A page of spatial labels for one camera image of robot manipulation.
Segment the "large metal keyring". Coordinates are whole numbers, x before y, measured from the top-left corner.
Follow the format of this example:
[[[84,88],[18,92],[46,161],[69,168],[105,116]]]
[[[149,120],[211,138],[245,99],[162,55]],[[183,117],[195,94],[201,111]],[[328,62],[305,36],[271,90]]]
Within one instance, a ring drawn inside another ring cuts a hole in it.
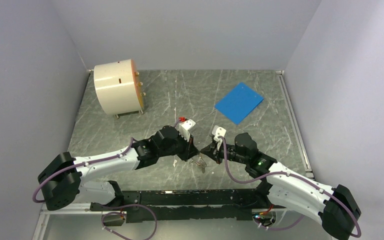
[[[204,161],[204,159],[201,156],[194,156],[190,159],[190,162],[192,164],[195,164],[201,172],[204,174],[206,172],[207,163]]]

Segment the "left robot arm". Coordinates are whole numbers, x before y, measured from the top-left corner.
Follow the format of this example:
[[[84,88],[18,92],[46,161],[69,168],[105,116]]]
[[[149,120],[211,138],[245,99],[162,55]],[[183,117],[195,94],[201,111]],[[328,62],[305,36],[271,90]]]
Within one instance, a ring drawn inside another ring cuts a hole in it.
[[[124,203],[116,181],[96,182],[106,175],[134,171],[152,166],[162,157],[177,156],[182,161],[199,155],[194,138],[182,134],[174,126],[165,125],[154,135],[142,140],[131,138],[127,147],[113,152],[87,157],[73,157],[66,151],[57,155],[38,175],[39,187],[33,193],[35,203],[44,203],[47,210],[56,211],[74,202],[90,202],[110,210]]]

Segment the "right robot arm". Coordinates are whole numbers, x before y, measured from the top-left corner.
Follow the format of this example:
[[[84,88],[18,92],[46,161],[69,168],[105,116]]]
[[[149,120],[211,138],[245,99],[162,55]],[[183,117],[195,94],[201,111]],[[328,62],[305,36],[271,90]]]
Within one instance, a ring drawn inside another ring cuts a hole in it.
[[[266,208],[272,204],[300,213],[319,223],[337,240],[361,237],[361,210],[346,186],[333,187],[298,174],[261,152],[247,132],[238,134],[233,144],[216,134],[200,152],[217,164],[224,164],[236,183],[260,181],[262,189],[254,195],[258,206]]]

